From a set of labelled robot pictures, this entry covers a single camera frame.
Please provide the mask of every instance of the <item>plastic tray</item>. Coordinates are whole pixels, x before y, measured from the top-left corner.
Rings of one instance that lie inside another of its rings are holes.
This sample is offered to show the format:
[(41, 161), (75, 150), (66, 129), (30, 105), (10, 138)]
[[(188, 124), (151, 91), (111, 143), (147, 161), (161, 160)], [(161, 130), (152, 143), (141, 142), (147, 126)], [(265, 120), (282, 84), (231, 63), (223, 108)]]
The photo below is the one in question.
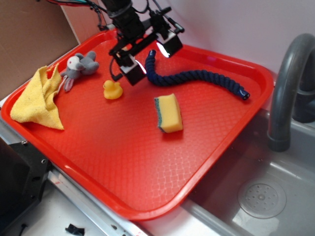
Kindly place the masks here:
[[(64, 131), (35, 123), (18, 123), (10, 111), (25, 86), (5, 102), (3, 119), (42, 151), (56, 166), (116, 213), (130, 220), (161, 216), (178, 206), (219, 159), (270, 96), (273, 79), (265, 68), (243, 60), (184, 45), (170, 59), (157, 53), (161, 75), (206, 69), (239, 82), (251, 94), (243, 101), (226, 89), (202, 81), (156, 87), (146, 78), (124, 89), (118, 100), (106, 100), (103, 83), (111, 79), (112, 32), (100, 33), (58, 62), (65, 69), (70, 56), (96, 51), (100, 69), (81, 78), (68, 93), (55, 97)], [(136, 59), (144, 63), (150, 45)], [(154, 98), (174, 93), (183, 131), (162, 133)]]

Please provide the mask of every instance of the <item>gray sink basin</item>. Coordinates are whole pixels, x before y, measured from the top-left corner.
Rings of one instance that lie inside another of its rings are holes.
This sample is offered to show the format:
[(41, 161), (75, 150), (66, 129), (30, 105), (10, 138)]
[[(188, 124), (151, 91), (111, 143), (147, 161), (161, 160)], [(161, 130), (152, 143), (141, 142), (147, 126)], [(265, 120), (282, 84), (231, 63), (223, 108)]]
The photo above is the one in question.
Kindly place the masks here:
[(315, 129), (292, 122), (291, 147), (267, 147), (261, 110), (189, 198), (240, 235), (315, 235)]

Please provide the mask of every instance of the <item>blue rope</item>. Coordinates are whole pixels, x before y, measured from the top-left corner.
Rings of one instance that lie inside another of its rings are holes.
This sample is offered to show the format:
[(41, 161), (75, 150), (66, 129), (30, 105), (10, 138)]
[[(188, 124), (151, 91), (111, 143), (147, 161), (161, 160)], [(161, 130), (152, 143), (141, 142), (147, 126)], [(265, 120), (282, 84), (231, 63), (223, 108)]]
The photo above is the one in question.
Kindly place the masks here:
[(246, 100), (250, 97), (250, 94), (246, 92), (239, 83), (235, 82), (229, 77), (225, 77), (224, 75), (206, 70), (190, 70), (170, 76), (158, 75), (155, 71), (155, 55), (156, 51), (151, 50), (148, 57), (146, 58), (145, 64), (147, 77), (149, 81), (154, 85), (171, 86), (183, 84), (187, 81), (202, 80), (224, 87), (236, 96), (241, 97), (243, 100)]

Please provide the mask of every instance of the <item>plush toy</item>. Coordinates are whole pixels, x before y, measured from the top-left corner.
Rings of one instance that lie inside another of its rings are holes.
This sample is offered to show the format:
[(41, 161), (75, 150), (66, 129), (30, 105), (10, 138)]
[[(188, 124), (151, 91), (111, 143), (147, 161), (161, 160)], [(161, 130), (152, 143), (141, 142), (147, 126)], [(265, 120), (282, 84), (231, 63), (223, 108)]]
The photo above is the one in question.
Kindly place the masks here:
[(99, 68), (99, 63), (95, 61), (96, 53), (93, 51), (88, 52), (87, 56), (81, 53), (76, 53), (67, 61), (67, 69), (61, 73), (61, 76), (66, 76), (64, 82), (64, 90), (70, 91), (73, 82), (80, 78), (81, 75), (92, 75)]

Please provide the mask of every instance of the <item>yellow sponge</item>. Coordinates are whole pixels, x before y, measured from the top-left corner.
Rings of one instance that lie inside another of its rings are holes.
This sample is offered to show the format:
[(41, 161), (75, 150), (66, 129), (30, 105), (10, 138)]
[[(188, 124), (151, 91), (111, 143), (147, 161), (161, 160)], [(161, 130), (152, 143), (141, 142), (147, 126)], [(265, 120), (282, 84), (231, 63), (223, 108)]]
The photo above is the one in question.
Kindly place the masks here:
[(158, 127), (165, 133), (183, 130), (181, 111), (175, 95), (160, 96), (154, 99), (158, 115)]

